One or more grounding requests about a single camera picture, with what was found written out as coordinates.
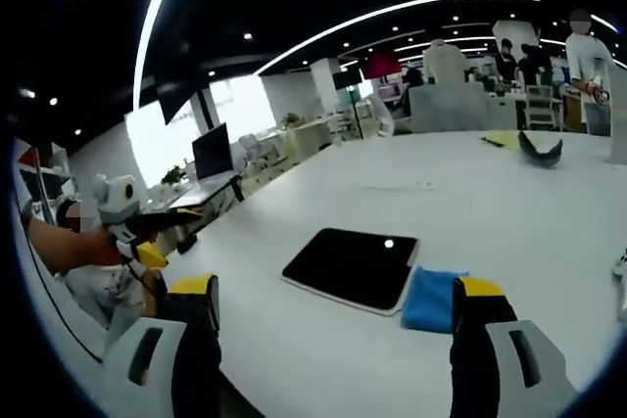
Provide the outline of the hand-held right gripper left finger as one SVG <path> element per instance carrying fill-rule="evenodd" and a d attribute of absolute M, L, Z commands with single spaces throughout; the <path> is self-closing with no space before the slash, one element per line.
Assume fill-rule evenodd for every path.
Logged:
<path fill-rule="evenodd" d="M 218 278 L 182 278 L 158 293 L 154 317 L 115 313 L 104 356 L 106 415 L 218 417 Z"/>

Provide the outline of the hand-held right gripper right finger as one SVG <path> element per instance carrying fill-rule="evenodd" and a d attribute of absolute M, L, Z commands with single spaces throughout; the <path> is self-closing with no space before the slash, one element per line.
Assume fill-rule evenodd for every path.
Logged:
<path fill-rule="evenodd" d="M 452 417 L 557 417 L 576 398 L 564 355 L 494 282 L 453 285 Z"/>

